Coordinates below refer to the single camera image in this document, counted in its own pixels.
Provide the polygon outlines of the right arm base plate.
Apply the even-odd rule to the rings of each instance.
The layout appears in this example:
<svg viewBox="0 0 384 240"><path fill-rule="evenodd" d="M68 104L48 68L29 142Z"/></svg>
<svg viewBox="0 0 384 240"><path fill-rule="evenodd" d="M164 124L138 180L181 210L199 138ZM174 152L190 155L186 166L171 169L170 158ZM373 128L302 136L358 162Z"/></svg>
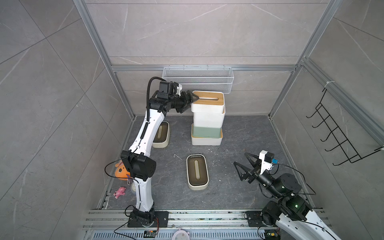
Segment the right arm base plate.
<svg viewBox="0 0 384 240"><path fill-rule="evenodd" d="M244 218L249 227L267 227L264 222L262 210L245 211Z"/></svg>

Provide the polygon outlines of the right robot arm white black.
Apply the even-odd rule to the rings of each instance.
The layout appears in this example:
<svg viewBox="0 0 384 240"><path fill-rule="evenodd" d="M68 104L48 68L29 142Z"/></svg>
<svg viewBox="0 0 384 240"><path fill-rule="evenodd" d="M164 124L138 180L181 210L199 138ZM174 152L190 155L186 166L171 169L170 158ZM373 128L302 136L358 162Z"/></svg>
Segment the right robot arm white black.
<svg viewBox="0 0 384 240"><path fill-rule="evenodd" d="M245 157L251 168L234 162L240 180L250 184L257 182L262 194L269 193L270 201L260 212L262 222L258 227L278 227L296 240L339 239L304 199L307 194L302 192L303 187L293 174L284 173L275 178L271 173L281 166L273 153L245 153Z"/></svg>

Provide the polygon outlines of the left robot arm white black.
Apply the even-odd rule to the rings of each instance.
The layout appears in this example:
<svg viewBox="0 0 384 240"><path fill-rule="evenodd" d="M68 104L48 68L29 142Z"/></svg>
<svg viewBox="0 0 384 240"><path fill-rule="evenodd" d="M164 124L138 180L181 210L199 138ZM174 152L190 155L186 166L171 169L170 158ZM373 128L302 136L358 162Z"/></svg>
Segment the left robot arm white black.
<svg viewBox="0 0 384 240"><path fill-rule="evenodd" d="M154 200L152 197L152 176L157 163L150 158L156 133L171 109L183 113L199 97L191 90L183 91L181 84L168 82L160 77L149 80L146 93L146 117L139 133L128 151L121 153L124 167L130 173L136 188L136 205L130 214L144 227L155 221Z"/></svg>

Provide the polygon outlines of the bamboo-lid tissue box front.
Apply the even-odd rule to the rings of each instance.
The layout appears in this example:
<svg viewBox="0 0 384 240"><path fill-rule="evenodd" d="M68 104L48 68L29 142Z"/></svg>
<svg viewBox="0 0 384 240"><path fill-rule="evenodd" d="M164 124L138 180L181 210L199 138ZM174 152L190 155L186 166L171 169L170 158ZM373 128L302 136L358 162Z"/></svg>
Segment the bamboo-lid tissue box front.
<svg viewBox="0 0 384 240"><path fill-rule="evenodd" d="M221 114L194 113L194 126L201 128L221 128L224 122L226 109Z"/></svg>

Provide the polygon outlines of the green square tissue box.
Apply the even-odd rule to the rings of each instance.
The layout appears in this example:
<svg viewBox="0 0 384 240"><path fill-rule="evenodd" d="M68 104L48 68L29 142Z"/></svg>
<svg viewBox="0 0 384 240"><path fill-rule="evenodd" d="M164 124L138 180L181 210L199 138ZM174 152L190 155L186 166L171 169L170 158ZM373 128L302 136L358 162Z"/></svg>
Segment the green square tissue box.
<svg viewBox="0 0 384 240"><path fill-rule="evenodd" d="M197 138L212 138L219 139L222 137L221 128L206 128L206 127L196 127L192 125L192 135Z"/></svg>

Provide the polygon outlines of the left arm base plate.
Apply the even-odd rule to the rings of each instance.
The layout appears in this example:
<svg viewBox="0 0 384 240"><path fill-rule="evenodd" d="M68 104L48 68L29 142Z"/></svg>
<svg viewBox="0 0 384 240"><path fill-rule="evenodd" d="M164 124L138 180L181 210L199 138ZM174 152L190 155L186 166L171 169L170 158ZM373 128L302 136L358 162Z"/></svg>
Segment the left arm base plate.
<svg viewBox="0 0 384 240"><path fill-rule="evenodd" d="M159 227L165 228L168 226L169 212L167 211L152 211L141 212L133 211L130 213L128 228L149 228Z"/></svg>

